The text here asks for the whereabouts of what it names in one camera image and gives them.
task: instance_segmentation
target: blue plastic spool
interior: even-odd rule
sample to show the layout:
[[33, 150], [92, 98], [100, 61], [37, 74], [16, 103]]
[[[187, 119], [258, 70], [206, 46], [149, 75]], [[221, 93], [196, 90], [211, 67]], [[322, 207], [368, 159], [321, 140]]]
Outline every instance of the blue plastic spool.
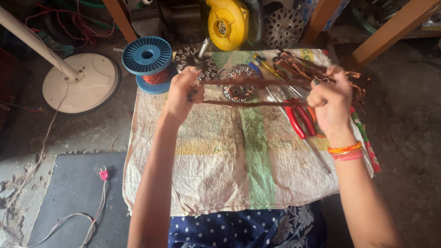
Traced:
[[[122, 62], [124, 67], [137, 75], [136, 83], [141, 90], [150, 94], [162, 94], [168, 91], [170, 81], [178, 72], [172, 61], [172, 47], [164, 39], [146, 36], [132, 41], [124, 49]], [[161, 84], [147, 83], [141, 76], [153, 75], [168, 66], [168, 79]]]

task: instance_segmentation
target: white electrical wire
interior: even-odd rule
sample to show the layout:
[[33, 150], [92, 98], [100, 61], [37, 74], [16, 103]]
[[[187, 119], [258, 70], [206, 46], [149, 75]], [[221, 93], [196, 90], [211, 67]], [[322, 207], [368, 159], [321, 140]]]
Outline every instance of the white electrical wire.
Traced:
[[[25, 26], [25, 27], [26, 27], [26, 28], [27, 28], [32, 34], [34, 34], [35, 36], [37, 36], [37, 35], [36, 35], [31, 29], [29, 29], [26, 25], [24, 25], [23, 23], [21, 23], [21, 24], [22, 24], [23, 26]], [[40, 42], [45, 46], [45, 48], [46, 48], [46, 49], [48, 50], [48, 52], [49, 52], [49, 48], [46, 46], [46, 44], [40, 39], [40, 37], [38, 37], [38, 39], [40, 40]], [[63, 68], [61, 67], [61, 65], [60, 65], [59, 63], [58, 63], [58, 65], [59, 65], [59, 67], [61, 68], [61, 71], [63, 72], [63, 74], [66, 75], [66, 73], [64, 73]], [[61, 104], [63, 103], [63, 101], [64, 101], [64, 100], [66, 99], [66, 97], [67, 97], [67, 93], [68, 93], [68, 91], [69, 91], [69, 83], [67, 83], [66, 94], [64, 94], [63, 99], [61, 99], [61, 101], [60, 101], [58, 107], [56, 108], [54, 118], [52, 119], [51, 123], [49, 124], [48, 132], [46, 133], [46, 137], [45, 137], [45, 139], [44, 139], [44, 141], [43, 141], [43, 148], [42, 148], [42, 150], [41, 150], [40, 158], [38, 159], [37, 165], [31, 170], [31, 172], [29, 173], [29, 175], [28, 175], [28, 176], [26, 177], [26, 179], [23, 181], [23, 183], [22, 183], [22, 185], [20, 186], [20, 188], [19, 188], [19, 189], [14, 193], [14, 195], [12, 196], [11, 201], [9, 202], [9, 204], [7, 205], [7, 207], [6, 207], [6, 209], [5, 209], [5, 212], [4, 212], [4, 215], [3, 215], [2, 221], [0, 222], [0, 224], [1, 224], [1, 228], [2, 228], [2, 231], [3, 231], [3, 237], [4, 237], [4, 240], [6, 241], [6, 243], [7, 243], [8, 245], [10, 245], [10, 246], [12, 246], [12, 247], [15, 247], [15, 248], [29, 248], [29, 247], [33, 247], [33, 246], [35, 246], [35, 245], [37, 245], [37, 244], [41, 244], [42, 242], [44, 242], [46, 239], [49, 238], [49, 236], [55, 231], [55, 229], [57, 228], [57, 226], [58, 226], [62, 221], [66, 220], [66, 219], [68, 219], [68, 218], [70, 218], [70, 217], [72, 217], [72, 216], [75, 216], [75, 215], [81, 215], [81, 216], [84, 216], [84, 217], [88, 218], [88, 219], [92, 222], [92, 224], [91, 224], [90, 227], [89, 227], [89, 230], [87, 231], [87, 235], [86, 235], [86, 238], [85, 238], [84, 241], [83, 241], [83, 244], [79, 247], [79, 248], [83, 248], [84, 245], [87, 244], [87, 243], [90, 241], [90, 239], [91, 239], [91, 237], [92, 237], [92, 233], [93, 233], [93, 227], [94, 227], [94, 224], [95, 224], [96, 220], [98, 219], [98, 217], [101, 215], [102, 210], [104, 209], [105, 197], [106, 197], [106, 189], [105, 189], [105, 187], [106, 187], [106, 182], [107, 182], [106, 180], [104, 181], [104, 184], [103, 184], [103, 193], [102, 193], [102, 195], [101, 195], [101, 202], [100, 202], [100, 205], [99, 205], [99, 207], [98, 207], [97, 214], [95, 215], [95, 218], [94, 218], [94, 219], [92, 219], [90, 216], [88, 216], [88, 215], [86, 215], [86, 214], [83, 214], [83, 213], [70, 214], [70, 215], [64, 217], [63, 219], [61, 219], [60, 221], [58, 221], [58, 222], [55, 224], [55, 226], [52, 227], [52, 229], [51, 229], [51, 231], [49, 232], [49, 234], [48, 234], [48, 235], [47, 235], [42, 241], [40, 241], [40, 242], [38, 242], [38, 243], [36, 243], [36, 244], [33, 244], [33, 245], [28, 245], [28, 246], [19, 246], [19, 245], [15, 245], [15, 244], [10, 243], [10, 242], [7, 240], [7, 238], [6, 238], [6, 231], [5, 231], [5, 229], [4, 229], [4, 220], [5, 220], [6, 216], [8, 215], [8, 212], [9, 212], [9, 209], [10, 209], [12, 203], [16, 200], [17, 196], [18, 196], [18, 195], [20, 194], [20, 192], [23, 190], [24, 186], [25, 186], [25, 185], [30, 181], [30, 179], [34, 176], [34, 172], [35, 172], [35, 170], [36, 170], [36, 169], [39, 167], [39, 165], [43, 162], [42, 159], [43, 159], [43, 154], [44, 154], [44, 151], [45, 151], [46, 140], [48, 139], [49, 132], [50, 132], [50, 130], [51, 130], [51, 127], [52, 127], [53, 122], [55, 121], [55, 117], [56, 117], [56, 115], [57, 115], [57, 113], [58, 113], [58, 110], [60, 109]]]

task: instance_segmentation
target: orange thread bracelet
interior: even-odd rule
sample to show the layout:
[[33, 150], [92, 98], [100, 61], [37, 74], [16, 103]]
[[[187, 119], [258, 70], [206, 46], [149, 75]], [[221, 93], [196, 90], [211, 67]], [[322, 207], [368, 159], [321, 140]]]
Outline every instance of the orange thread bracelet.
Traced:
[[341, 154], [341, 153], [346, 153], [346, 152], [351, 152], [351, 151], [356, 151], [356, 150], [360, 150], [362, 148], [361, 145], [361, 141], [358, 141], [355, 145], [353, 146], [348, 146], [348, 147], [340, 147], [340, 148], [331, 148], [328, 147], [328, 152], [331, 155], [335, 155], [335, 154]]

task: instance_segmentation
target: hand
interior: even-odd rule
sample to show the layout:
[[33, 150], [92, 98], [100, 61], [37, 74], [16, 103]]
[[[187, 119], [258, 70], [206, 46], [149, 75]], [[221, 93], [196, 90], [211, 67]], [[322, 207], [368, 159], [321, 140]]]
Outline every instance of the hand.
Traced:
[[204, 100], [204, 86], [196, 86], [196, 78], [200, 72], [194, 66], [189, 66], [172, 78], [162, 112], [170, 114], [180, 124], [187, 118], [193, 104]]
[[333, 75], [334, 85], [311, 82], [311, 93], [306, 99], [310, 107], [315, 108], [317, 122], [325, 133], [331, 147], [354, 145], [355, 138], [351, 130], [349, 109], [352, 101], [352, 89], [342, 67], [332, 65], [326, 74]]

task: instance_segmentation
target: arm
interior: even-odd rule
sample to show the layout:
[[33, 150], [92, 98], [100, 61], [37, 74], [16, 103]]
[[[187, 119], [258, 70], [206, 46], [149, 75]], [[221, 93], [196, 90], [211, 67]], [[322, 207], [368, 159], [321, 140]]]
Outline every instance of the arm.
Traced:
[[128, 248], [167, 246], [176, 138], [193, 104], [203, 100], [203, 85], [194, 88], [198, 74], [187, 67], [172, 79], [136, 193]]
[[[320, 128], [332, 148], [357, 143], [351, 129], [349, 108], [352, 89], [345, 71], [331, 66], [337, 83], [333, 86], [314, 80], [308, 104], [315, 107]], [[392, 217], [377, 192], [363, 158], [335, 161], [341, 203], [355, 247], [399, 247]]]

